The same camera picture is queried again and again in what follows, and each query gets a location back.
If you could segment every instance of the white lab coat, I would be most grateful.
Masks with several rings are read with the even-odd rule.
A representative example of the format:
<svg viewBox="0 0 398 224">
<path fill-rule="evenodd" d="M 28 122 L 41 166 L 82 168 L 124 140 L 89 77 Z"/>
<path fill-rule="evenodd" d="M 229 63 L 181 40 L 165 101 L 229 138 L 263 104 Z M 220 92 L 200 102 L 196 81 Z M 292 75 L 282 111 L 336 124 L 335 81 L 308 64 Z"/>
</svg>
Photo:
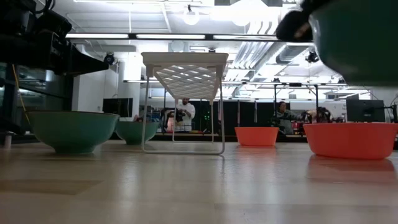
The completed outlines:
<svg viewBox="0 0 398 224">
<path fill-rule="evenodd" d="M 175 131 L 192 131 L 192 119 L 195 117 L 195 107 L 192 104 L 187 103 L 186 105 L 177 105 L 177 109 L 187 110 L 191 114 L 191 117 L 187 114 L 183 116 L 182 122 L 175 124 Z"/>
</svg>

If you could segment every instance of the person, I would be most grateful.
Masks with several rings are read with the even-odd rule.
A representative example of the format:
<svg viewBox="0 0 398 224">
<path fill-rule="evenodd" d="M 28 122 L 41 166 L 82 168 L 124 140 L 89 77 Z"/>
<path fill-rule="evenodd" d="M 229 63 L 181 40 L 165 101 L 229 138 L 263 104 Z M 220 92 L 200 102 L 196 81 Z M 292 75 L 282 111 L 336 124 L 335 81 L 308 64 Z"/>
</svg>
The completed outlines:
<svg viewBox="0 0 398 224">
<path fill-rule="evenodd" d="M 292 120 L 301 119 L 301 115 L 296 115 L 290 110 L 286 109 L 286 103 L 279 102 L 278 109 L 276 111 L 276 118 L 280 119 L 280 125 L 284 127 L 285 134 L 293 134 Z"/>
<path fill-rule="evenodd" d="M 192 131 L 192 119 L 195 117 L 195 107 L 189 103 L 189 98 L 182 99 L 182 104 L 177 105 L 177 109 L 182 113 L 181 124 L 176 123 L 174 131 L 189 132 Z"/>
</svg>

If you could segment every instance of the woman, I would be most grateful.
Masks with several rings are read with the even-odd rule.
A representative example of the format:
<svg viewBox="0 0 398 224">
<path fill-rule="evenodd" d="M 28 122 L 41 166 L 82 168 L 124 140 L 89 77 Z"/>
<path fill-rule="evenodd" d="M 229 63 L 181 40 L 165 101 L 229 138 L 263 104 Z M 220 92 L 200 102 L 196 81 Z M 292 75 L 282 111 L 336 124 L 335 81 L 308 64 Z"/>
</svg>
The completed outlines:
<svg viewBox="0 0 398 224">
<path fill-rule="evenodd" d="M 281 101 L 278 104 L 278 110 L 276 111 L 276 118 L 280 119 L 280 125 L 284 127 L 285 134 L 293 134 L 292 120 L 301 119 L 301 115 L 296 115 L 290 110 L 286 109 L 286 103 Z"/>
</svg>

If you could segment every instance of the man in white shirt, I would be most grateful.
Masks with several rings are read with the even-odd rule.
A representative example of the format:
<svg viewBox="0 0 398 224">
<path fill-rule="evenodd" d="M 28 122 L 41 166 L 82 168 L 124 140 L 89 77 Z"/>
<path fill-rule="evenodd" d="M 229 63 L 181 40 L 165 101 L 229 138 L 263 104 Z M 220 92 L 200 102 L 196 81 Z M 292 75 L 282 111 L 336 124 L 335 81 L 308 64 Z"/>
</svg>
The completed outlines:
<svg viewBox="0 0 398 224">
<path fill-rule="evenodd" d="M 189 98 L 182 99 L 182 104 L 177 105 L 177 109 L 185 116 L 182 116 L 182 122 L 175 124 L 174 131 L 192 131 L 192 119 L 195 117 L 195 107 L 189 103 Z"/>
</svg>

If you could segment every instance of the bowl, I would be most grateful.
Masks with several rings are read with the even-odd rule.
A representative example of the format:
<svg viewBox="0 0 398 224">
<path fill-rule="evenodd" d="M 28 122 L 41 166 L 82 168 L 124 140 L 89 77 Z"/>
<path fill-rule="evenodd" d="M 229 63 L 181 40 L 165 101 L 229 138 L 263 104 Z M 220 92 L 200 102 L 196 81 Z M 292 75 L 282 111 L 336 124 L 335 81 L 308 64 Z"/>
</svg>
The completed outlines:
<svg viewBox="0 0 398 224">
<path fill-rule="evenodd" d="M 119 115 L 80 111 L 28 111 L 36 138 L 61 154 L 93 152 L 107 141 Z"/>
<path fill-rule="evenodd" d="M 312 12 L 308 21 L 322 62 L 350 85 L 397 86 L 392 56 L 398 50 L 396 5 L 396 1 L 330 1 Z"/>
<path fill-rule="evenodd" d="M 139 145 L 142 139 L 143 122 L 120 121 L 116 126 L 116 134 L 126 141 L 127 145 Z M 145 141 L 152 139 L 159 127 L 158 122 L 147 122 L 145 127 Z"/>
<path fill-rule="evenodd" d="M 242 146 L 275 146 L 279 128 L 235 127 L 236 137 Z"/>
<path fill-rule="evenodd" d="M 384 159 L 391 155 L 398 124 L 305 124 L 311 151 L 345 159 Z"/>
</svg>

